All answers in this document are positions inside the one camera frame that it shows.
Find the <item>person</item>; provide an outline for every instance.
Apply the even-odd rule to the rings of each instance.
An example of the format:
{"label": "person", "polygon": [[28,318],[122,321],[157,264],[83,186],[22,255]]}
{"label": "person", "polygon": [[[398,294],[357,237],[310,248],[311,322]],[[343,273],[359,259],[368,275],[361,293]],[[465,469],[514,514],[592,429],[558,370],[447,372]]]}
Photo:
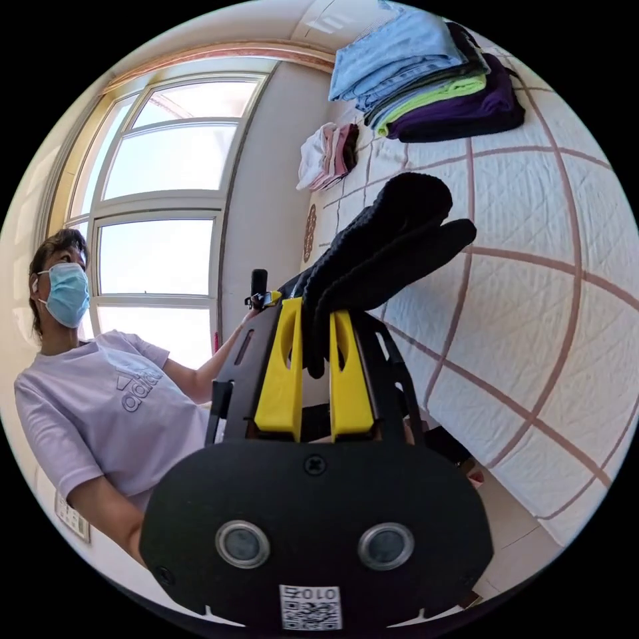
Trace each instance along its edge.
{"label": "person", "polygon": [[15,402],[38,464],[61,496],[144,565],[138,543],[150,494],[204,445],[201,404],[211,400],[212,381],[255,311],[198,370],[137,335],[114,330],[82,341],[88,260],[73,229],[35,252],[29,305],[41,348],[15,380]]}

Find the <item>window pane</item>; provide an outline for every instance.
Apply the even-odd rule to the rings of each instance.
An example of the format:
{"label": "window pane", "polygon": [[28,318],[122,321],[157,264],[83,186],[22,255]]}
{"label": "window pane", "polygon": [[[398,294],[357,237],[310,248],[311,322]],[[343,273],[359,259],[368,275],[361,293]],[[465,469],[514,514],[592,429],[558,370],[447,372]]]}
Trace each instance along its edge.
{"label": "window pane", "polygon": [[133,103],[135,96],[129,97],[126,100],[117,102],[111,108],[111,112],[106,118],[104,126],[106,127],[106,133],[102,137],[100,148],[97,155],[93,158],[93,165],[91,167],[85,166],[83,172],[90,170],[89,179],[87,185],[81,193],[77,193],[75,197],[82,198],[82,206],[73,206],[71,208],[71,217],[77,217],[79,215],[87,215],[91,209],[91,201],[93,200],[93,193],[95,186],[98,182],[98,176],[100,169],[105,161],[108,148],[118,132],[118,129],[122,126],[122,122],[128,113],[128,110]]}
{"label": "window pane", "polygon": [[135,127],[184,118],[241,118],[257,83],[202,82],[151,94]]}
{"label": "window pane", "polygon": [[208,295],[213,224],[158,220],[103,226],[100,293]]}
{"label": "window pane", "polygon": [[78,230],[82,234],[82,237],[84,239],[87,239],[87,233],[89,232],[88,222],[82,222],[81,224],[74,224],[71,226],[71,228]]}
{"label": "window pane", "polygon": [[219,189],[235,130],[234,124],[199,124],[125,137],[105,200],[150,191]]}
{"label": "window pane", "polygon": [[198,369],[212,357],[208,309],[98,306],[98,317],[103,333],[115,329],[139,335],[189,368]]}

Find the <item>purple clothing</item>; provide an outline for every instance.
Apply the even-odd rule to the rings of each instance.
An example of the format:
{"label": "purple clothing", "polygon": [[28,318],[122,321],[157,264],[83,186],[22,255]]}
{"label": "purple clothing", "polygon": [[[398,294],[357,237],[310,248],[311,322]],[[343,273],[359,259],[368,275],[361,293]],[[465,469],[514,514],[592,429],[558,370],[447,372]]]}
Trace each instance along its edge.
{"label": "purple clothing", "polygon": [[512,111],[515,108],[515,96],[508,72],[494,55],[485,53],[484,58],[491,68],[491,72],[486,76],[485,89],[471,95],[441,100],[413,109],[395,122],[389,123],[388,137],[396,139],[404,130],[420,124],[479,119]]}
{"label": "purple clothing", "polygon": [[60,355],[38,354],[15,380],[36,460],[66,499],[104,475],[140,509],[165,473],[204,446],[208,413],[162,371],[168,352],[110,331]]}

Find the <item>blue denim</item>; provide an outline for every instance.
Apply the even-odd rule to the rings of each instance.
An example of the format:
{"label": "blue denim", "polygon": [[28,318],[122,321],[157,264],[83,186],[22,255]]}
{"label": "blue denim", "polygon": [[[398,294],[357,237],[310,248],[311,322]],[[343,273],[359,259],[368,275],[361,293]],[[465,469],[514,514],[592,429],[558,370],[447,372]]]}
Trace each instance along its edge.
{"label": "blue denim", "polygon": [[405,9],[337,52],[328,99],[376,103],[417,78],[467,61],[444,20]]}

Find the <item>window frame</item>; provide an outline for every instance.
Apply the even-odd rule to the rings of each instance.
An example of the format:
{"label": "window frame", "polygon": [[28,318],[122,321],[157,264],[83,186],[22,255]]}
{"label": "window frame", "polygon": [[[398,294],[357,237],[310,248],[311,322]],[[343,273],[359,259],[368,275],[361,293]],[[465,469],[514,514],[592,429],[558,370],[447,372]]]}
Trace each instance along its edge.
{"label": "window frame", "polygon": [[[222,255],[222,230],[224,215],[229,200],[232,176],[236,170],[240,150],[244,142],[248,123],[253,111],[260,100],[270,73],[263,71],[216,71],[211,73],[196,73],[183,77],[171,78],[148,83],[141,91],[123,92],[114,97],[101,125],[96,131],[87,152],[81,162],[78,178],[73,187],[69,206],[65,214],[65,228],[74,228],[87,222],[87,246],[91,255],[89,262],[89,315],[94,335],[99,335],[102,330],[99,321],[99,306],[131,306],[137,308],[206,308],[210,316],[210,336],[212,352],[214,352],[214,334],[218,331],[218,276],[220,273],[220,256]],[[252,81],[256,88],[248,101],[244,113],[240,118],[187,118],[156,122],[133,129],[133,124],[141,113],[149,98],[156,92],[165,89],[190,86],[198,83],[210,82]],[[75,212],[82,210],[83,201],[87,196],[86,189],[89,185],[90,175],[95,165],[107,133],[118,116],[117,104],[130,101],[125,108],[128,112],[124,115],[113,139],[108,145],[104,161],[100,167],[95,189],[91,196],[91,205],[88,214],[73,216]],[[215,124],[232,123],[236,126],[235,135],[230,145],[220,188],[218,190],[165,190],[140,194],[132,194],[102,200],[108,176],[118,149],[123,139],[127,136],[144,134],[151,130],[166,130],[188,126],[189,124],[207,123]],[[129,294],[102,295],[99,292],[100,252],[99,243],[101,228],[112,224],[127,224],[133,222],[150,222],[159,220],[211,220],[213,232],[210,249],[209,290],[207,296],[193,295],[144,295]]]}

